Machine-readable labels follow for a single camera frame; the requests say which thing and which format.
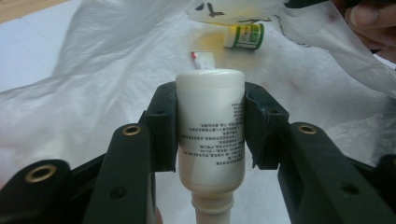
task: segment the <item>bottle label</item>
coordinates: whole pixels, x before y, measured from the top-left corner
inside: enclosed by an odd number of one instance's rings
[[[262,24],[251,24],[238,26],[233,47],[258,49],[262,44],[264,26]]]
[[[245,172],[244,91],[178,91],[177,100],[180,175],[196,184],[240,181]]]

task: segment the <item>crumpled plastic sheet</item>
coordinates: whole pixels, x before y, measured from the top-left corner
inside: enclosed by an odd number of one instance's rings
[[[105,153],[113,132],[138,121],[159,85],[193,69],[193,49],[213,51],[218,68],[244,72],[290,112],[290,122],[319,126],[349,157],[375,165],[396,152],[391,91],[369,89],[334,53],[297,45],[270,25],[260,49],[225,49],[222,26],[190,20],[186,11],[197,4],[84,1],[53,76],[0,93],[0,185],[36,161],[62,159],[75,168]],[[246,178],[234,197],[232,223],[290,223],[276,171],[252,169],[248,149]],[[177,174],[157,174],[157,204],[164,223],[194,223]]]
[[[189,14],[195,21],[224,25],[246,24],[276,16],[282,33],[289,39],[328,50],[361,84],[396,98],[395,71],[373,57],[331,1],[303,8],[288,8],[284,2],[289,1],[233,0],[230,4],[227,0],[211,0],[190,10]]]

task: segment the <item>bottle cap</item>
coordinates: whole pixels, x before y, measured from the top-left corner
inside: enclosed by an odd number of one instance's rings
[[[233,194],[192,194],[197,224],[230,224]]]
[[[226,26],[224,30],[223,46],[226,48],[235,47],[236,26]]]

